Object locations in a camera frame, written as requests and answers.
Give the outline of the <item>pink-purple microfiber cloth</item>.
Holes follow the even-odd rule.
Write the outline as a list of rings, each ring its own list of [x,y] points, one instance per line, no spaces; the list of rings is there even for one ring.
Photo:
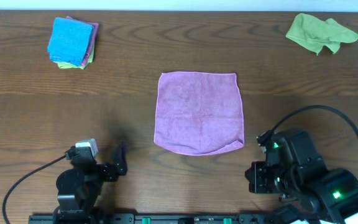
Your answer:
[[[236,73],[169,72],[158,81],[154,143],[186,156],[211,156],[245,145]]]

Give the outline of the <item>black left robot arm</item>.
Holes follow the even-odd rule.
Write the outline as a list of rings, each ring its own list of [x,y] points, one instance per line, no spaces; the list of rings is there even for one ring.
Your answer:
[[[73,166],[56,181],[58,208],[53,223],[102,223],[103,213],[94,205],[105,182],[116,182],[127,173],[126,147],[120,144],[111,154],[111,161],[98,163],[98,147],[94,139],[77,142],[65,152]]]

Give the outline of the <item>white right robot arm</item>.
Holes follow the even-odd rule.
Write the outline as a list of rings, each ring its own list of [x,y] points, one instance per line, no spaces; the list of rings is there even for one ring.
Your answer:
[[[266,158],[245,172],[251,193],[299,202],[306,212],[332,223],[358,214],[358,180],[348,170],[329,170],[306,131],[263,133],[257,142]]]

